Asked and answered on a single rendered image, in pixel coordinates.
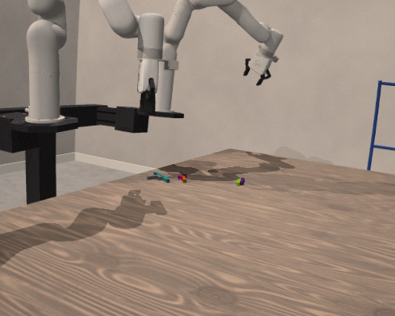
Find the turquoise rod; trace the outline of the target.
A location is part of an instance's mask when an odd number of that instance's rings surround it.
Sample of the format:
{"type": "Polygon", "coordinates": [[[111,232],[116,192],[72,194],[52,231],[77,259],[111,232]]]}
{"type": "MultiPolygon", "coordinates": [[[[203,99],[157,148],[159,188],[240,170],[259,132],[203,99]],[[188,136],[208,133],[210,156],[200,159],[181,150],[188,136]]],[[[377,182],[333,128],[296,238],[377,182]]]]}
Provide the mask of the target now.
{"type": "Polygon", "coordinates": [[[165,177],[165,176],[163,176],[163,175],[161,175],[160,173],[158,173],[158,172],[154,172],[154,174],[153,175],[160,175],[160,176],[162,176],[162,180],[163,181],[165,181],[165,182],[167,182],[167,183],[169,183],[170,182],[170,179],[168,179],[167,177],[165,177]]]}

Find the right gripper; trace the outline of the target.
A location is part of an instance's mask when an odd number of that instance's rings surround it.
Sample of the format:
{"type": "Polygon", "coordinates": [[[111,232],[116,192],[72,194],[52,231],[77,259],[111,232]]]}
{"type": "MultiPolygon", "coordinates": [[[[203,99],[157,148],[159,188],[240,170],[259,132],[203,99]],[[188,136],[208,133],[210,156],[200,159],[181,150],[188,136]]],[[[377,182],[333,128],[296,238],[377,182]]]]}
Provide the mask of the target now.
{"type": "Polygon", "coordinates": [[[140,112],[144,112],[145,115],[155,115],[155,93],[158,88],[160,60],[156,58],[137,58],[137,60],[140,61],[137,85],[137,91],[141,93],[140,112]]]}

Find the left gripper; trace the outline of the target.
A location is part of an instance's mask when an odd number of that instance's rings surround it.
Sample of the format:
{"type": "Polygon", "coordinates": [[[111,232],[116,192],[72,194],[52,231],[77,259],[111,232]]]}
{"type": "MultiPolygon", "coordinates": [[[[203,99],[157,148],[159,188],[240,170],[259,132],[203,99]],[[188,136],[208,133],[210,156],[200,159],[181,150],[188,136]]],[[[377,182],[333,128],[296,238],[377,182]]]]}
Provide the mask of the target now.
{"type": "Polygon", "coordinates": [[[257,86],[261,85],[263,80],[268,79],[271,77],[269,68],[272,63],[272,58],[262,56],[263,54],[257,50],[255,54],[253,55],[252,58],[246,58],[245,59],[245,72],[243,76],[247,76],[251,68],[253,71],[256,73],[260,74],[261,79],[258,80],[258,83],[256,84],[257,86]],[[265,74],[267,73],[267,77],[265,77],[265,74]],[[264,74],[264,75],[263,75],[264,74]]]}

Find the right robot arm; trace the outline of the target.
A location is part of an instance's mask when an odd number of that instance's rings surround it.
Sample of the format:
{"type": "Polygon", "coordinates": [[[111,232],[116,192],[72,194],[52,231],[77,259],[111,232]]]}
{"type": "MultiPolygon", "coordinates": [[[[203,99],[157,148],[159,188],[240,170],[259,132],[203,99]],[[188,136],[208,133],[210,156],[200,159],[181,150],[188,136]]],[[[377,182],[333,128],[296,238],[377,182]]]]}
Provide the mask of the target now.
{"type": "MultiPolygon", "coordinates": [[[[162,15],[137,16],[127,0],[98,0],[98,3],[116,34],[138,38],[137,58],[156,58],[164,61],[164,70],[179,70],[178,61],[163,59],[162,15]]],[[[25,108],[28,112],[25,121],[59,123],[65,120],[60,115],[58,53],[67,40],[65,3],[64,0],[28,0],[28,7],[38,15],[38,21],[27,32],[30,106],[25,108]]]]}

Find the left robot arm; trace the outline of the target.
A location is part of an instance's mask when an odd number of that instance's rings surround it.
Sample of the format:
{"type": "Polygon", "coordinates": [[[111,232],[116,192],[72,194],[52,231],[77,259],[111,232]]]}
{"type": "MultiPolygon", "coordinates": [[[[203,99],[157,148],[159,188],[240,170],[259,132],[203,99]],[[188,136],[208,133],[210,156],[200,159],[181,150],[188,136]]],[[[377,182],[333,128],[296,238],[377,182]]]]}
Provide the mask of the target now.
{"type": "MultiPolygon", "coordinates": [[[[238,25],[240,25],[259,45],[259,51],[266,57],[273,58],[277,62],[279,58],[274,55],[283,34],[258,22],[250,11],[238,0],[178,0],[168,25],[163,33],[163,59],[176,60],[176,50],[183,39],[186,26],[188,25],[193,10],[200,10],[210,6],[218,6],[238,25]],[[234,3],[235,2],[235,3],[234,3]],[[263,27],[264,26],[264,27],[263,27]]],[[[173,113],[171,109],[173,79],[175,70],[164,70],[164,61],[159,61],[159,81],[156,96],[155,111],[173,113]],[[159,109],[159,110],[157,110],[159,109]]]]}

